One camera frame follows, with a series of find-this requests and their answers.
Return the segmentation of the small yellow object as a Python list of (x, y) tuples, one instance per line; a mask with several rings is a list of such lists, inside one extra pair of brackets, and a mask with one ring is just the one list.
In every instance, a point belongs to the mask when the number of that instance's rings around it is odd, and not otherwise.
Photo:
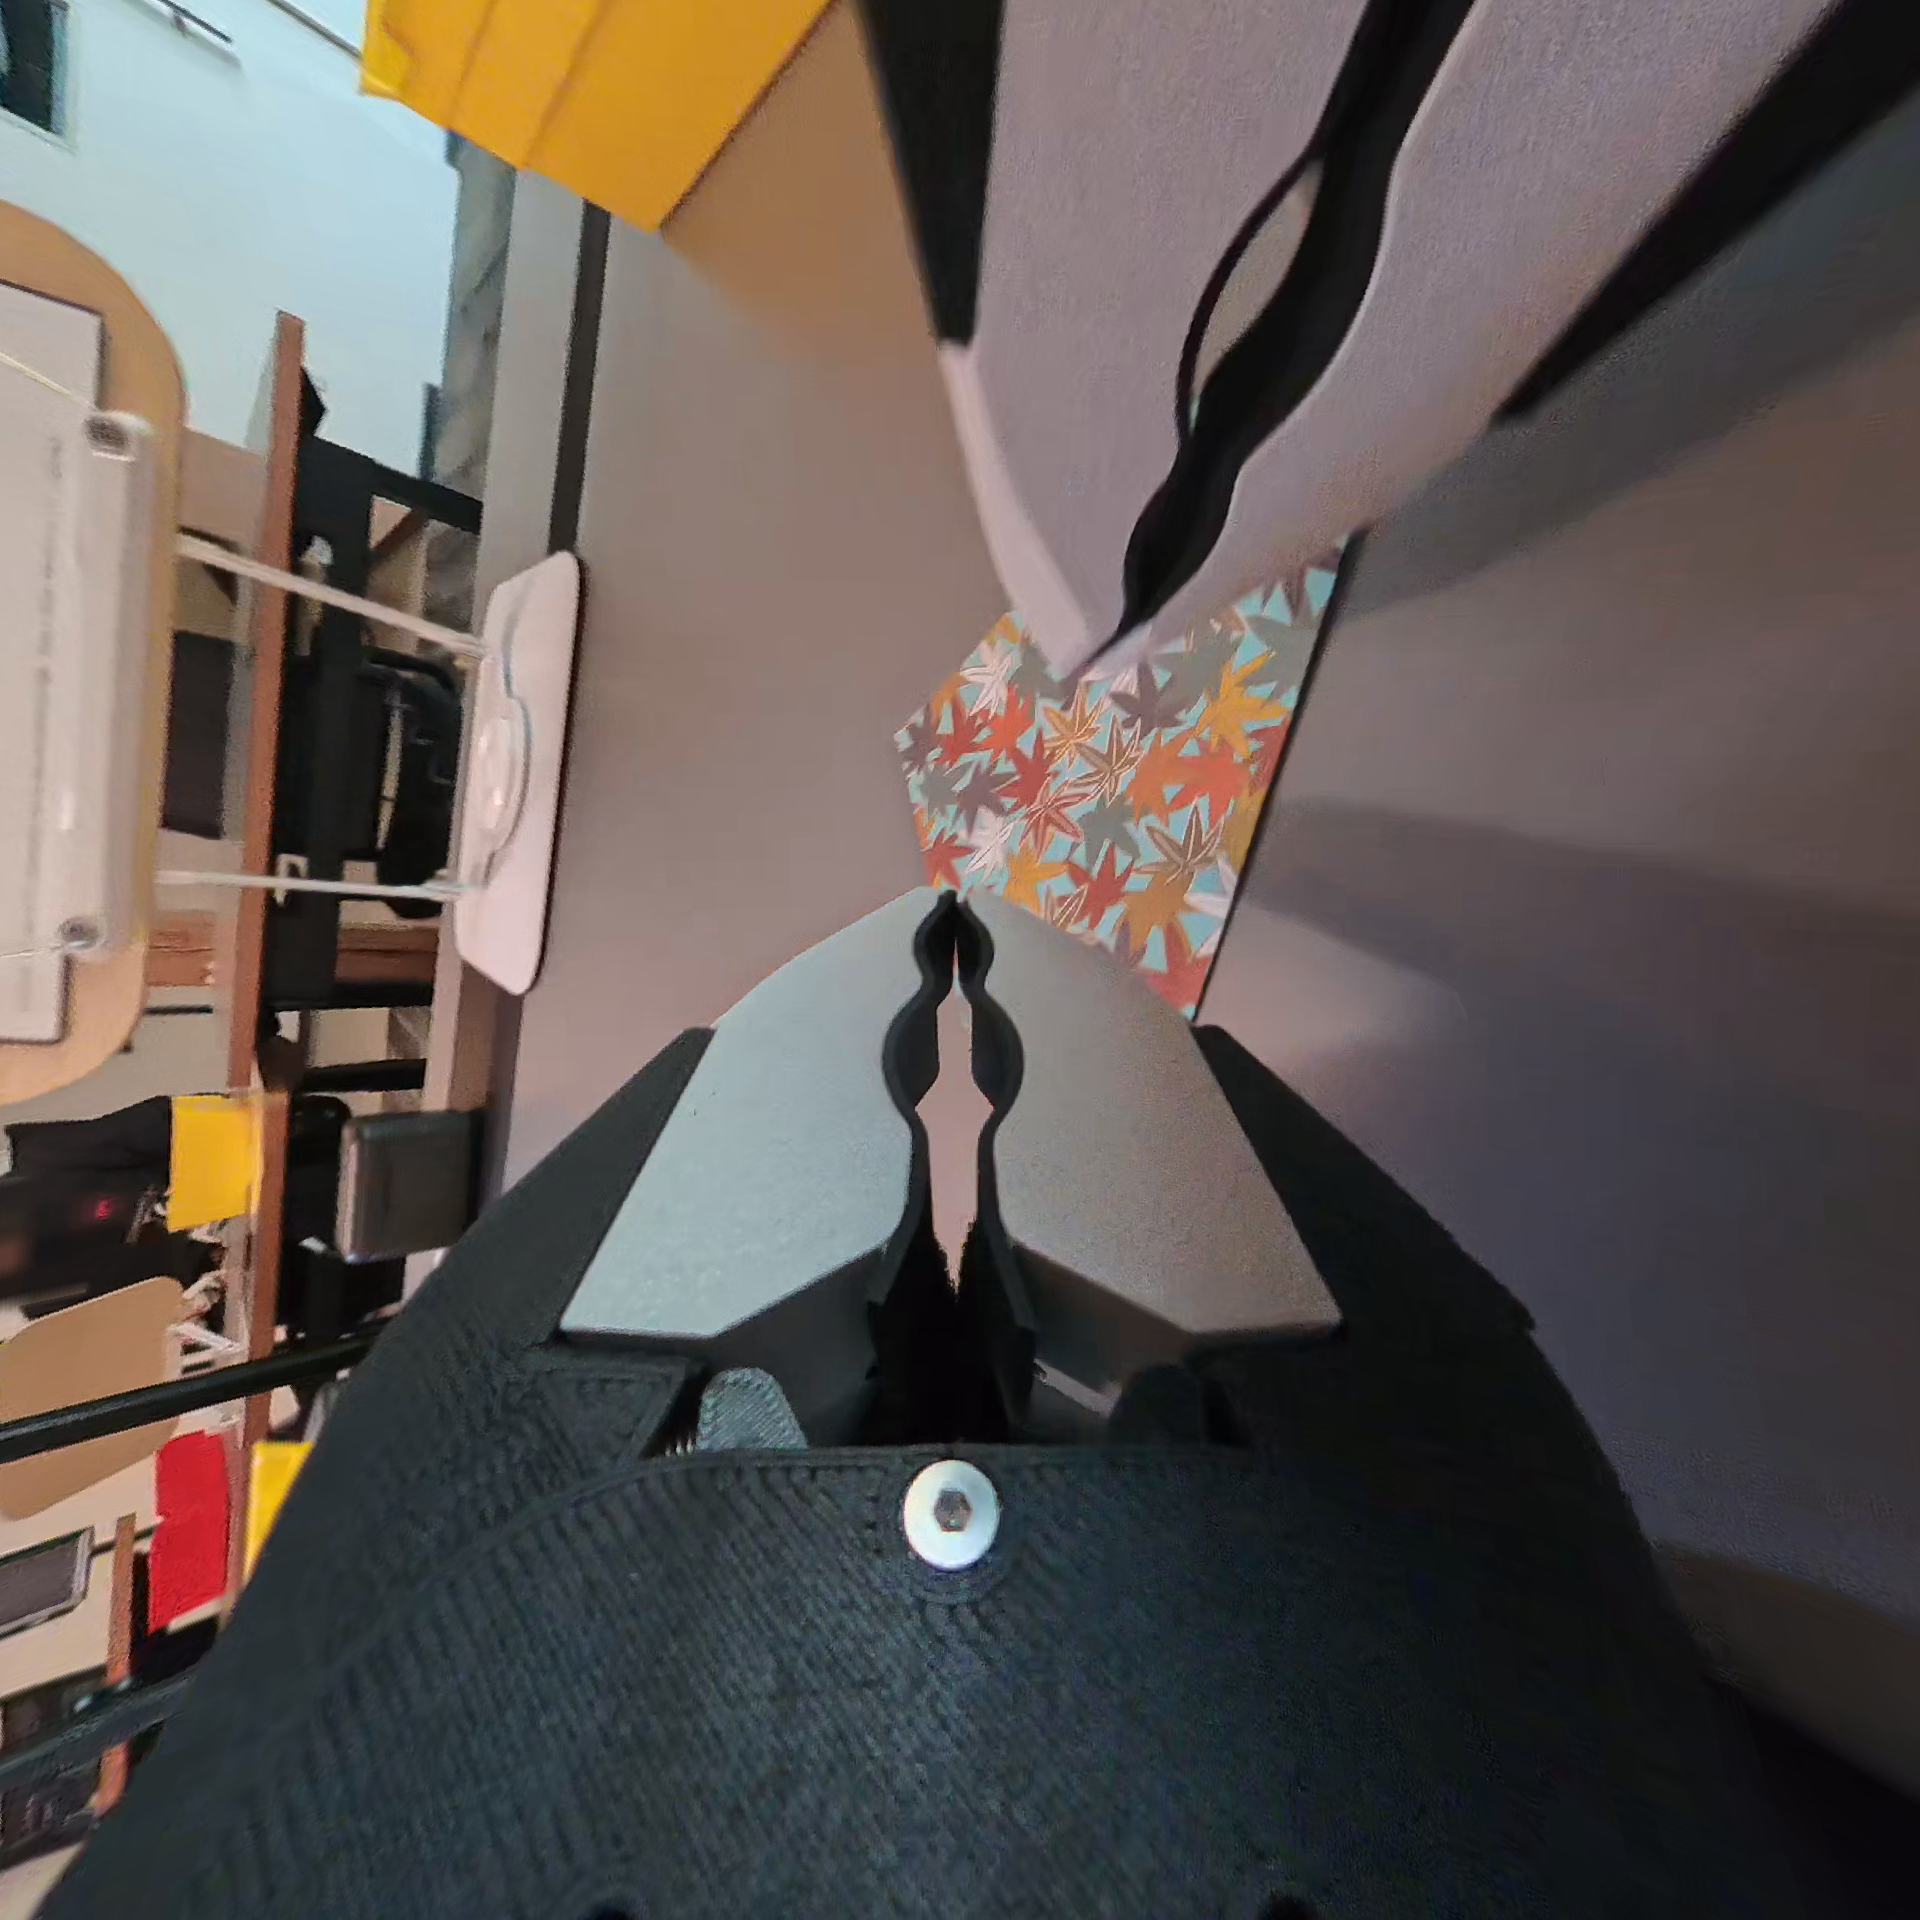
[(251, 1091), (169, 1101), (164, 1222), (172, 1233), (250, 1216), (262, 1177), (262, 1114)]

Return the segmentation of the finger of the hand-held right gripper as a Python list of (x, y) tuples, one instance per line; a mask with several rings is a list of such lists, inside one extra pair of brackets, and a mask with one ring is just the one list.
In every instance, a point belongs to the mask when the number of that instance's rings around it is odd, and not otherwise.
[(1327, 152), (1136, 523), (1163, 639), (1368, 527), (1915, 85), (1915, 5), (1471, 5)]
[(1002, 5), (971, 319), (976, 514), (1059, 679), (1146, 641), (1292, 405), (1315, 173), (1419, 96), (1417, 5)]

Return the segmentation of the white flat base plate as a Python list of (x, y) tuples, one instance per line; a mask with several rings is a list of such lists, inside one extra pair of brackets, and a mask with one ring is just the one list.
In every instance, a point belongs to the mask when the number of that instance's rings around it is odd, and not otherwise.
[(569, 551), (511, 576), (487, 600), (471, 671), (452, 935), (465, 965), (511, 995), (544, 961), (584, 598)]

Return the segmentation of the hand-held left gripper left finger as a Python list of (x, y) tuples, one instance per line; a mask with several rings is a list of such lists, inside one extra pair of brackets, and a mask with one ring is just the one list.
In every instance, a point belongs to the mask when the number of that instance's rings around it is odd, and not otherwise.
[(719, 1016), (566, 1306), (566, 1334), (731, 1337), (913, 1226), (952, 907), (919, 887)]

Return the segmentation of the yellow box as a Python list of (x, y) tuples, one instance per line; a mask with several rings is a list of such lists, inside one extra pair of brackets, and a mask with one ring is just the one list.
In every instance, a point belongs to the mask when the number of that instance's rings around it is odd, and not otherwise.
[(368, 2), (362, 86), (658, 231), (827, 2)]

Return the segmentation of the black power adapter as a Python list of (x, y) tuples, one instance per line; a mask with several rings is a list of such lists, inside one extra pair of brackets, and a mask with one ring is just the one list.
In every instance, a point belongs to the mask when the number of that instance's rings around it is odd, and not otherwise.
[(378, 1264), (451, 1248), (473, 1221), (481, 1138), (473, 1110), (347, 1117), (332, 1250)]

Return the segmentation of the small red object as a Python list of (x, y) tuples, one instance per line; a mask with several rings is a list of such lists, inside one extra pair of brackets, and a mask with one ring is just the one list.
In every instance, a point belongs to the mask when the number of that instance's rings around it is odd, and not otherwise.
[(219, 1433), (182, 1430), (155, 1454), (148, 1629), (175, 1627), (226, 1598), (232, 1495)]

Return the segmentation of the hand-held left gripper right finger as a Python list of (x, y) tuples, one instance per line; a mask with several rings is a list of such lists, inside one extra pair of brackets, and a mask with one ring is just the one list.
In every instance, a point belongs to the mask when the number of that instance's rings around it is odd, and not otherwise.
[(999, 895), (962, 907), (978, 1194), (1038, 1345), (1327, 1337), (1339, 1306), (1191, 1022)]

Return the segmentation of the wooden shelf frame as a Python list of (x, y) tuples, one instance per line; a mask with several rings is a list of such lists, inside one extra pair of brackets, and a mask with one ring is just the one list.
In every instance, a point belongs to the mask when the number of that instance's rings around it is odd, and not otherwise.
[[(255, 560), (330, 587), (355, 603), (370, 598), (374, 573), (408, 544), (436, 529), (478, 539), (483, 504), (452, 486), (384, 466), (321, 430), (323, 405), (304, 369), (304, 325), (276, 315), (259, 401), (263, 491), (256, 533), (217, 560)], [(449, 714), (440, 753), (457, 770), (465, 712), (465, 658), (449, 639), (339, 600), (239, 577), (248, 615), (248, 738), (239, 767), (240, 871), (206, 875), (224, 895), (216, 928), (230, 1014), (232, 1085), (250, 1095), (262, 1171), (248, 1221), (232, 1222), (224, 1275), (224, 1333), (263, 1360), (282, 1342), (282, 1272), (295, 1259), (297, 1302), (310, 1317), (295, 1337), (339, 1337), (359, 1325), (347, 1314), (352, 1264), (332, 1246), (334, 1208), (321, 1174), (295, 1147), (303, 1110), (315, 1096), (410, 1096), (426, 1090), (426, 1056), (313, 1065), (310, 1025), (339, 1011), (402, 1011), (401, 1035), (426, 1041), (442, 958), (451, 937), (426, 902), (404, 913), (351, 918), (376, 895), (378, 859), (363, 797), (379, 791), (379, 819), (396, 831), (404, 799), (408, 701)]]

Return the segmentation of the maple leaf origami paper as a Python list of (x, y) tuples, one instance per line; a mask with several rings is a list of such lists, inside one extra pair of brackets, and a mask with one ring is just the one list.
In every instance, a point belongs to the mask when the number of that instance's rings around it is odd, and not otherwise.
[(1116, 677), (1065, 682), (1006, 615), (897, 733), (928, 881), (1207, 992), (1339, 582), (1339, 544)]

